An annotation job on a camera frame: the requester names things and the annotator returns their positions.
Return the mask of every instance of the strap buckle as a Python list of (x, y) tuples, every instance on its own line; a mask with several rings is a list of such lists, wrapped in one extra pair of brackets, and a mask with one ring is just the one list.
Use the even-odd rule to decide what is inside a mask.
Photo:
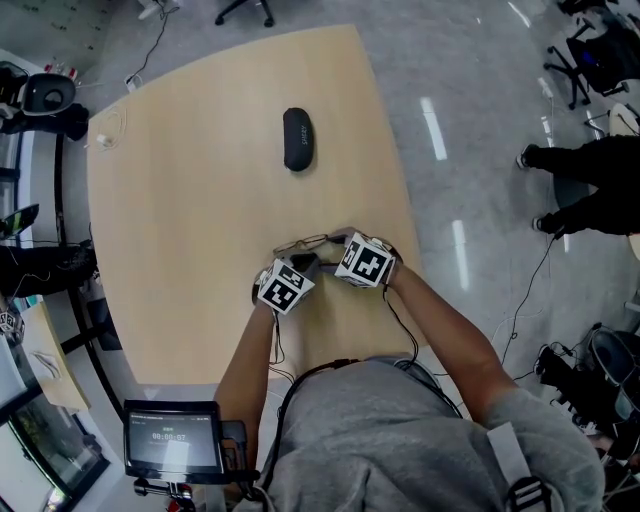
[(551, 512), (551, 491), (542, 480), (535, 476), (527, 476), (518, 480), (509, 489), (508, 500), (512, 512), (520, 512), (542, 504), (534, 510)]

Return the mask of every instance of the floor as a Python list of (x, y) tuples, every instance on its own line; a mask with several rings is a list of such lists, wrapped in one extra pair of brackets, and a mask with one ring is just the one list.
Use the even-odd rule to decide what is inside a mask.
[[(157, 50), (140, 73), (149, 82), (193, 60), (255, 39), (337, 23), (354, 23), (364, 40), (404, 164), (425, 275), (473, 321), (503, 354), (513, 316), (548, 240), (531, 219), (556, 208), (550, 176), (523, 172), (515, 155), (528, 143), (573, 147), (593, 138), (582, 125), (587, 111), (567, 109), (567, 83), (542, 69), (545, 48), (575, 30), (551, 0), (273, 0), (276, 25), (249, 3), (214, 25), (223, 0), (179, 0)], [(161, 29), (159, 19), (139, 22), (139, 4), (126, 0), (116, 13), (102, 59), (81, 81), (79, 100), (97, 112), (127, 94), (123, 79), (140, 67)], [(542, 95), (543, 77), (554, 94)], [(637, 90), (619, 99), (637, 101)], [(593, 115), (616, 98), (592, 96)], [(446, 151), (430, 137), (423, 106), (437, 115)], [(86, 164), (82, 143), (67, 145), (65, 208), (70, 240), (88, 235)], [(585, 231), (551, 247), (517, 322), (518, 336), (505, 361), (514, 377), (531, 370), (543, 343), (573, 346), (595, 322), (615, 328), (633, 322), (623, 303), (637, 288), (640, 266), (624, 237)], [(421, 360), (440, 367), (429, 349)], [(103, 359), (121, 398), (210, 398), (213, 386), (142, 387), (121, 353)], [(519, 381), (548, 393), (534, 376)], [(459, 402), (451, 383), (445, 389)], [(273, 393), (286, 387), (274, 382)], [(273, 436), (280, 398), (269, 394), (263, 451)]]

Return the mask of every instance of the black cable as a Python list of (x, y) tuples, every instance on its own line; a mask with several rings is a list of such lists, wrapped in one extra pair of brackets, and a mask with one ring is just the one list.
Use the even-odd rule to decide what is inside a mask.
[(535, 370), (531, 370), (530, 372), (525, 373), (524, 375), (520, 375), (520, 377), (516, 377), (515, 379), (513, 379), (513, 381), (515, 382), (516, 380), (524, 379), (525, 377), (528, 377), (532, 373), (535, 373)]
[(404, 366), (402, 368), (403, 370), (407, 370), (416, 362), (416, 359), (418, 358), (418, 349), (420, 348), (420, 346), (418, 345), (418, 341), (415, 339), (411, 331), (407, 329), (407, 327), (402, 323), (402, 320), (400, 320), (400, 317), (398, 316), (398, 313), (396, 313), (396, 310), (393, 309), (393, 306), (391, 305), (387, 297), (388, 290), (389, 290), (389, 284), (387, 283), (384, 285), (384, 288), (382, 289), (382, 299), (387, 303), (387, 306), (389, 306), (391, 313), (393, 313), (393, 316), (395, 317), (396, 321), (400, 324), (400, 327), (402, 327), (404, 329), (404, 332), (407, 333), (413, 345), (413, 356), (411, 357), (411, 360), (404, 363)]
[(275, 361), (269, 361), (269, 369), (274, 373), (286, 378), (289, 382), (293, 384), (295, 377), (286, 370), (282, 370), (281, 368), (274, 368), (272, 365), (282, 364), (284, 363), (286, 356), (284, 355), (284, 350), (282, 349), (282, 340), (280, 339), (280, 320), (278, 318), (278, 314), (274, 311), (273, 313), (274, 319), (274, 330), (276, 333), (276, 346), (274, 348), (275, 351)]
[(167, 27), (167, 21), (169, 21), (169, 15), (173, 14), (174, 12), (176, 12), (177, 10), (180, 9), (180, 7), (176, 6), (176, 7), (173, 7), (172, 9), (170, 9), (169, 11), (165, 11), (164, 10), (164, 6), (160, 2), (158, 2), (158, 0), (153, 0), (153, 1), (155, 3), (157, 3), (160, 6), (160, 9), (162, 10), (160, 12), (160, 19), (163, 20), (162, 30), (160, 31), (160, 35), (158, 35), (158, 39), (156, 39), (156, 44), (153, 45), (151, 50), (149, 50), (149, 52), (147, 53), (147, 56), (144, 58), (144, 64), (142, 65), (142, 67), (138, 71), (136, 71), (135, 73), (132, 73), (131, 75), (129, 75), (129, 79), (127, 80), (127, 83), (129, 83), (131, 80), (133, 80), (134, 76), (136, 76), (138, 73), (143, 71), (144, 68), (147, 67), (147, 63), (149, 62), (149, 57), (153, 53), (153, 50), (155, 50), (158, 47), (158, 44), (160, 43), (160, 39), (162, 38), (162, 34), (164, 34), (164, 29)]
[(511, 342), (518, 337), (518, 333), (516, 332), (516, 321), (518, 320), (518, 313), (520, 312), (520, 308), (522, 308), (522, 306), (524, 306), (524, 303), (527, 302), (527, 299), (529, 298), (529, 294), (531, 293), (531, 287), (533, 286), (533, 281), (536, 278), (536, 274), (542, 267), (544, 260), (547, 259), (547, 256), (549, 255), (549, 251), (551, 250), (551, 246), (553, 245), (553, 242), (555, 242), (558, 238), (560, 238), (560, 236), (562, 235), (556, 234), (551, 239), (551, 243), (549, 244), (549, 247), (547, 247), (547, 250), (545, 251), (544, 256), (542, 257), (542, 260), (540, 260), (540, 264), (538, 265), (536, 270), (533, 272), (533, 275), (531, 276), (531, 281), (529, 281), (529, 288), (527, 289), (527, 294), (524, 296), (524, 299), (522, 299), (522, 302), (518, 306), (518, 309), (516, 309), (515, 315), (513, 315), (513, 328), (511, 329), (511, 335), (509, 336), (509, 341), (507, 342), (507, 347), (504, 349), (504, 354), (502, 354), (502, 361), (500, 363), (503, 366), (504, 366), (504, 361), (507, 357), (507, 351), (509, 350), (509, 346), (511, 345)]

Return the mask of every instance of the shoe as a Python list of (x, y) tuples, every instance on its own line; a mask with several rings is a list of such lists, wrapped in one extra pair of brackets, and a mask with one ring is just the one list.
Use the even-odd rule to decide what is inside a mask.
[(527, 164), (526, 154), (527, 154), (527, 151), (529, 151), (530, 149), (538, 149), (538, 146), (536, 146), (535, 144), (529, 144), (526, 148), (522, 150), (522, 153), (520, 153), (516, 157), (516, 165), (522, 170), (529, 168), (529, 164)]
[(543, 233), (542, 217), (534, 217), (533, 221), (531, 222), (531, 227), (533, 228), (534, 231), (539, 231), (540, 233)]

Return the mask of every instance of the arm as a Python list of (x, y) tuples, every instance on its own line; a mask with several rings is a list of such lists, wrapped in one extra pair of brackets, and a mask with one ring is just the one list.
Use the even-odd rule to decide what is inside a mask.
[(214, 396), (223, 420), (244, 422), (248, 469), (255, 469), (258, 456), (258, 428), (267, 397), (273, 323), (271, 308), (258, 301)]
[(396, 265), (389, 286), (455, 382), (471, 417), (483, 422), (502, 394), (517, 389), (489, 340), (402, 263)]

